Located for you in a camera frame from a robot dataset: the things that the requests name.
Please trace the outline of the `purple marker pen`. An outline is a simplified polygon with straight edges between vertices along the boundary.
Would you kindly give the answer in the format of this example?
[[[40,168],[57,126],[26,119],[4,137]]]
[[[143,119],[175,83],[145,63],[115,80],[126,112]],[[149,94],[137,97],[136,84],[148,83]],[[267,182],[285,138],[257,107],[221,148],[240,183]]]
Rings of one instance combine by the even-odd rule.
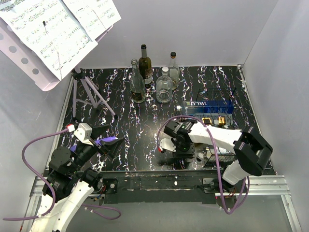
[[[101,144],[101,142],[113,142],[117,139],[117,137],[113,136],[113,137],[107,137],[107,138],[103,138],[103,139],[98,139],[95,141],[96,144]],[[77,145],[74,145],[70,148],[70,151],[75,152]]]

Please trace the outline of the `clear bottle gold neck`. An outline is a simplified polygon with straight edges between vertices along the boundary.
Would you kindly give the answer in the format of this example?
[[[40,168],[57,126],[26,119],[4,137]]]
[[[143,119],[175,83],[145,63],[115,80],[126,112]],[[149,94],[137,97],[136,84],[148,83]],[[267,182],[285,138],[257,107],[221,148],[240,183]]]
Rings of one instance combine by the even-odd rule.
[[[235,154],[232,152],[217,147],[218,160],[222,162],[228,162],[234,159]],[[212,146],[202,146],[195,149],[195,154],[199,159],[209,162],[215,162],[215,149]]]

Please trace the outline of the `clear green-tinted bottle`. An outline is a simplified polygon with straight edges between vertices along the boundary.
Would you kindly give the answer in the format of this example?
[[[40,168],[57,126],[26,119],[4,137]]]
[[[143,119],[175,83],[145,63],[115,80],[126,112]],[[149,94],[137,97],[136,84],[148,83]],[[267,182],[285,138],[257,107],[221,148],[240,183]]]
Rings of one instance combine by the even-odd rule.
[[[132,100],[135,103],[142,103],[146,97],[145,83],[143,77],[139,72],[137,59],[135,58],[132,59],[131,66],[132,66],[132,75],[130,79],[130,91]]]

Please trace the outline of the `clear square bottle white label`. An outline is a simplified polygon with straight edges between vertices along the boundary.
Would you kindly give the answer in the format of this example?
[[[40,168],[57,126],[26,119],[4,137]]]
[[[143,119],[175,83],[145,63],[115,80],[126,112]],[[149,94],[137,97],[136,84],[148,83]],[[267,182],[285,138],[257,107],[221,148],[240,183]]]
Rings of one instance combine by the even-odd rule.
[[[172,98],[173,82],[169,76],[169,68],[162,68],[162,75],[156,81],[156,99],[159,103],[168,103]]]

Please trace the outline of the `clear bottle black cork cap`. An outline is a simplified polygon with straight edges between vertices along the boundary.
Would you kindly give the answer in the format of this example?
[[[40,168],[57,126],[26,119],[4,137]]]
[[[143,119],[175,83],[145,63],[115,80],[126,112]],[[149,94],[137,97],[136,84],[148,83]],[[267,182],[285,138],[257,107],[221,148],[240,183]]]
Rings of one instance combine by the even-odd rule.
[[[176,52],[170,53],[170,61],[169,61],[169,76],[172,79],[172,90],[175,90],[178,87],[180,78],[180,69],[176,62]]]

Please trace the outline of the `dark brown wine bottle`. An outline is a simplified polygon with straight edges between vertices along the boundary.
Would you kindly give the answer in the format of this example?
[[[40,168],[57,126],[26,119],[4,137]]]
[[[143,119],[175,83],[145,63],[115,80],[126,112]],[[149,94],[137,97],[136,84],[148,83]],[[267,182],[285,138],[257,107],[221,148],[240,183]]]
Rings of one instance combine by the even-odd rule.
[[[150,88],[153,80],[153,69],[151,59],[147,56],[147,46],[145,44],[141,45],[141,57],[139,58],[138,63],[145,87]]]

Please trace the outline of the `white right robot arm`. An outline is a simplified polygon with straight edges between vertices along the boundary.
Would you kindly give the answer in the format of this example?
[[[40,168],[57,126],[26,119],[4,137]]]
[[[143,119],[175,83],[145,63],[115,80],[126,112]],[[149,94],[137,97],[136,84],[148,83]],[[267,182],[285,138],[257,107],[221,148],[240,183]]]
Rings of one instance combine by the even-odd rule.
[[[183,122],[169,121],[164,133],[169,138],[160,141],[160,151],[187,154],[193,144],[208,144],[214,147],[214,151],[223,148],[235,154],[236,160],[225,168],[218,180],[219,188],[224,192],[231,191],[249,175],[261,176],[273,153],[272,146],[253,127],[231,130],[188,119]]]

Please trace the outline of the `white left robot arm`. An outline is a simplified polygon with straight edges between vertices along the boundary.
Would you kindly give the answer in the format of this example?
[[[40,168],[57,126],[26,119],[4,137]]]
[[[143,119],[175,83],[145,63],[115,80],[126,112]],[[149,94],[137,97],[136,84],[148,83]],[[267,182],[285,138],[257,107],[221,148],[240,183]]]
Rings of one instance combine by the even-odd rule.
[[[92,168],[82,171],[95,155],[114,158],[124,138],[99,137],[107,125],[90,127],[86,123],[68,124],[64,131],[78,139],[71,148],[59,147],[51,155],[49,174],[42,189],[41,204],[32,232],[64,232],[84,201],[95,194],[96,199],[117,192],[116,179],[106,179]]]

